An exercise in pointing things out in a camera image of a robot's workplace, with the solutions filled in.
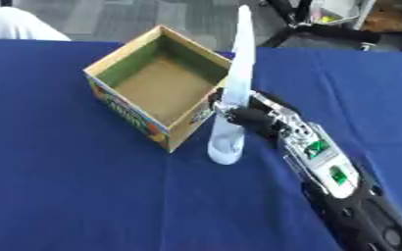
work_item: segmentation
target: blue tablecloth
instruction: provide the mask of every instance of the blue tablecloth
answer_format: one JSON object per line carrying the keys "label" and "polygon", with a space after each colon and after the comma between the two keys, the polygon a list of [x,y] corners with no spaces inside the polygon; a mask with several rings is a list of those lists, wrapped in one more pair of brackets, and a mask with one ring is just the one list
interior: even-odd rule
{"label": "blue tablecloth", "polygon": [[[92,97],[117,43],[0,41],[0,250],[338,250],[268,142],[168,154]],[[259,49],[254,87],[324,125],[402,208],[402,53]]]}

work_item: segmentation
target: robotic hand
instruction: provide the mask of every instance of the robotic hand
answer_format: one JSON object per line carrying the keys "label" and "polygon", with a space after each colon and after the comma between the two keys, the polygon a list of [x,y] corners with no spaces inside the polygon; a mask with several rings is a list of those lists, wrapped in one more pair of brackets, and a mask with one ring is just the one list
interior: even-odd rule
{"label": "robotic hand", "polygon": [[282,151],[300,178],[306,199],[340,247],[402,251],[402,214],[321,126],[303,122],[296,108],[269,93],[252,91],[249,107],[242,108],[221,103],[222,92],[219,89],[209,97],[211,109]]}

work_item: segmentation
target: white cloth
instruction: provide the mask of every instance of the white cloth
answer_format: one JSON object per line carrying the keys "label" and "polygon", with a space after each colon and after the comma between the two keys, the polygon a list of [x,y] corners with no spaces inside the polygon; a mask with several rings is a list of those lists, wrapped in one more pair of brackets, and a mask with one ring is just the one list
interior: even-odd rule
{"label": "white cloth", "polygon": [[70,41],[34,14],[13,7],[0,7],[0,38]]}

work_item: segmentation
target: open box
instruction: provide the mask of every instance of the open box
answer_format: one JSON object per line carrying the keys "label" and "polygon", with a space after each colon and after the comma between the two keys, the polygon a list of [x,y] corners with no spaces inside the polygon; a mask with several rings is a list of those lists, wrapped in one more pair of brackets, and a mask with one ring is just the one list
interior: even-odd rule
{"label": "open box", "polygon": [[173,152],[212,114],[230,60],[159,25],[84,71],[94,95]]}

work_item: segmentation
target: floor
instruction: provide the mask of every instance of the floor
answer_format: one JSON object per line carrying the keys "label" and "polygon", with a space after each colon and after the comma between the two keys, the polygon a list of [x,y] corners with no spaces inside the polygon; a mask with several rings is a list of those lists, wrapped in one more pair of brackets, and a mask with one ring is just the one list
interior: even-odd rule
{"label": "floor", "polygon": [[[259,0],[14,0],[15,6],[74,40],[129,41],[156,24],[168,25],[213,49],[230,50],[236,32],[237,7],[250,6],[256,42],[284,26]],[[353,48],[352,44],[294,37],[282,46]],[[380,46],[394,50],[394,46]]]}

